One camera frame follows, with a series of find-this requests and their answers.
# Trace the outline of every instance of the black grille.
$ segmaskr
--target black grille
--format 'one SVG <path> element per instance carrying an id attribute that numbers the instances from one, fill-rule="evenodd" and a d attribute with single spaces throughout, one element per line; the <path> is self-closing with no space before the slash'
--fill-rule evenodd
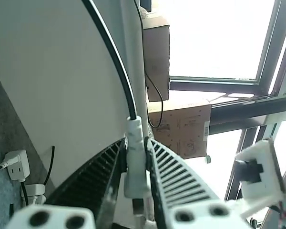
<path id="1" fill-rule="evenodd" d="M 121 139 L 76 170 L 53 192 L 46 204 L 88 208 L 94 214 L 97 228 L 112 224 L 113 214 L 108 212 L 114 212 L 123 156 L 125 144 Z"/>

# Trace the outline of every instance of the black slotted part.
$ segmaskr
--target black slotted part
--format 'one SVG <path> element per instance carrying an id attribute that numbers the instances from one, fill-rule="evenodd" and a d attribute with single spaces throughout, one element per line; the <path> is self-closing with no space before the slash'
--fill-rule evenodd
<path id="1" fill-rule="evenodd" d="M 145 140 L 145 148 L 158 228 L 168 228 L 169 211 L 175 206 L 218 199 L 208 185 L 172 150 L 153 139 Z"/>
<path id="2" fill-rule="evenodd" d="M 105 148 L 67 178 L 47 199 L 46 204 L 88 208 L 97 228 L 112 224 L 121 177 L 124 138 Z"/>

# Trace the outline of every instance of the label on box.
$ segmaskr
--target label on box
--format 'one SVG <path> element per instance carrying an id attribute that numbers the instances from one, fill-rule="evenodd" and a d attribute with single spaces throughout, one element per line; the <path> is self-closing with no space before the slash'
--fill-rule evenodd
<path id="1" fill-rule="evenodd" d="M 207 141 L 209 136 L 210 121 L 204 122 L 204 142 Z"/>

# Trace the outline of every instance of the cardboard box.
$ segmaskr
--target cardboard box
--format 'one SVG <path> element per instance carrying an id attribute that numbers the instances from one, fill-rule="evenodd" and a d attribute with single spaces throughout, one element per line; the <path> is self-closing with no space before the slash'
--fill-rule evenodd
<path id="1" fill-rule="evenodd" d="M 142 14 L 143 47 L 145 71 L 159 89 L 164 100 L 169 96 L 169 59 L 170 33 L 169 24 L 165 18 L 156 13 Z M 148 99 L 151 102 L 160 101 L 159 94 L 146 80 Z"/>
<path id="2" fill-rule="evenodd" d="M 184 159 L 206 156 L 211 104 L 203 100 L 194 104 L 164 101 L 163 118 L 153 130 L 157 141 L 169 147 Z M 156 125 L 161 114 L 161 103 L 148 104 L 149 117 Z"/>

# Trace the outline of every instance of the cable connector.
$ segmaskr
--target cable connector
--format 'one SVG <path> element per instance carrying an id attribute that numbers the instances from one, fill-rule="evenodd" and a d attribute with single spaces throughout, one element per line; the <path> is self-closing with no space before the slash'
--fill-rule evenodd
<path id="1" fill-rule="evenodd" d="M 148 197 L 150 190 L 146 182 L 146 153 L 141 117 L 128 121 L 127 174 L 124 182 L 124 195 L 127 198 Z"/>
<path id="2" fill-rule="evenodd" d="M 16 164 L 17 162 L 20 162 L 20 156 L 19 155 L 16 155 L 15 157 L 12 157 L 10 159 L 7 159 L 7 160 L 4 160 L 0 166 L 3 168 L 6 168 L 8 166 L 11 166 L 11 165 L 14 165 Z"/>

